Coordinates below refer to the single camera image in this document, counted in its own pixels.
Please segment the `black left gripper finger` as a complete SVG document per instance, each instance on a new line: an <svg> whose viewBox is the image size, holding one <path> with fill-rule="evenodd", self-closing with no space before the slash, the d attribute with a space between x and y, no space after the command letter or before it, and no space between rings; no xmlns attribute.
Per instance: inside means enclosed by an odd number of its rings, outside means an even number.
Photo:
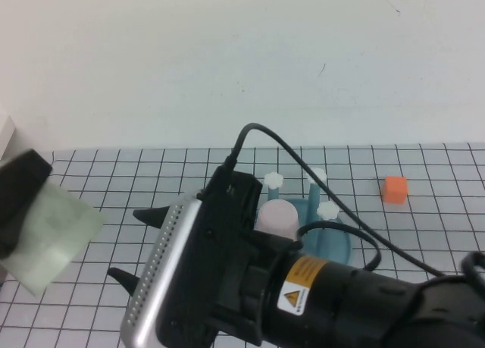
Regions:
<svg viewBox="0 0 485 348"><path fill-rule="evenodd" d="M1 257L18 245L30 206L49 178L52 166L34 149L1 164Z"/></svg>

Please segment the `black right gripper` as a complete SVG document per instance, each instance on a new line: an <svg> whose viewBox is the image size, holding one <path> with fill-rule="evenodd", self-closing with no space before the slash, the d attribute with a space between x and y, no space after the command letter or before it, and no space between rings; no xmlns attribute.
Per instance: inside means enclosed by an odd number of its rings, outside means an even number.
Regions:
<svg viewBox="0 0 485 348"><path fill-rule="evenodd" d="M135 219L157 229L166 215L167 206L133 211ZM232 256L226 259L210 325L242 340L261 340L265 305L277 269L287 256L301 248L299 240L257 230L240 234L230 250ZM114 267L108 269L107 275L133 296L139 283L136 275Z"/></svg>

